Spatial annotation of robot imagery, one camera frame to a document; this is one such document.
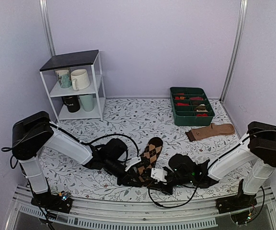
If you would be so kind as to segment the brown tan argyle sock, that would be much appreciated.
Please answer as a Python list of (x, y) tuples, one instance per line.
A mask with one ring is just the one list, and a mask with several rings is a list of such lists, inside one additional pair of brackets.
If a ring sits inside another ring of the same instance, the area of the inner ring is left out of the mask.
[(160, 156), (163, 147), (163, 141), (161, 138), (154, 137), (151, 138), (143, 153), (140, 155), (141, 162), (134, 165), (133, 169), (135, 173), (143, 174), (147, 173), (148, 185), (151, 183), (152, 178), (150, 176), (151, 169), (155, 167), (156, 161)]

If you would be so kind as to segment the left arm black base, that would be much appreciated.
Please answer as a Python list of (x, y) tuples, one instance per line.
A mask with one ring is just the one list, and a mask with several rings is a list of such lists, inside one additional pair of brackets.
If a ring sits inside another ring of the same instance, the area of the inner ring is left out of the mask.
[(73, 199), (70, 197), (69, 192), (61, 191), (58, 194), (52, 194), (50, 187), (48, 187), (44, 192), (36, 194), (31, 182), (29, 182), (29, 184), (33, 196), (31, 200), (32, 205), (44, 208), (45, 210), (52, 210), (66, 214), (70, 213)]

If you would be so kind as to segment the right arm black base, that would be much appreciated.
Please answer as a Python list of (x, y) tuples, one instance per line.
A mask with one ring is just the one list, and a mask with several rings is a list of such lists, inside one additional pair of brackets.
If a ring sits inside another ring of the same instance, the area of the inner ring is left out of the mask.
[(220, 214), (249, 208), (257, 204), (256, 194), (246, 195), (242, 189), (243, 179), (239, 182), (236, 195), (216, 199), (216, 208)]

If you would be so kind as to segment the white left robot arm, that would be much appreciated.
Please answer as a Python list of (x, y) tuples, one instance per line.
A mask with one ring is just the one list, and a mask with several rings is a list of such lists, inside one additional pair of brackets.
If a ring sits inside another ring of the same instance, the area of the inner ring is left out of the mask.
[(39, 161), (39, 155), (44, 148), (65, 155), (87, 169), (106, 168), (118, 178), (126, 176), (130, 168), (141, 162), (141, 157), (120, 161), (120, 156), (127, 148), (116, 138), (102, 147), (78, 140), (51, 122), (45, 111), (20, 120), (12, 127), (11, 152), (22, 166), (25, 177), (37, 194), (37, 200), (46, 208), (53, 207), (56, 198), (49, 192), (49, 185)]

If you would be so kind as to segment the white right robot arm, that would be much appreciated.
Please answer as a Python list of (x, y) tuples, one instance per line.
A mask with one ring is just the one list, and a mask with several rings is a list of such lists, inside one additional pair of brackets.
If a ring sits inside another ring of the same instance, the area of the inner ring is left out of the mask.
[(257, 166), (244, 180), (241, 192), (232, 199), (234, 207), (242, 209), (276, 169), (276, 126), (251, 122), (239, 142), (215, 160), (197, 164), (187, 155), (175, 154), (169, 159), (168, 167), (152, 169), (154, 182), (148, 188), (167, 195), (172, 194), (174, 187), (188, 183), (195, 188), (206, 189), (253, 160)]

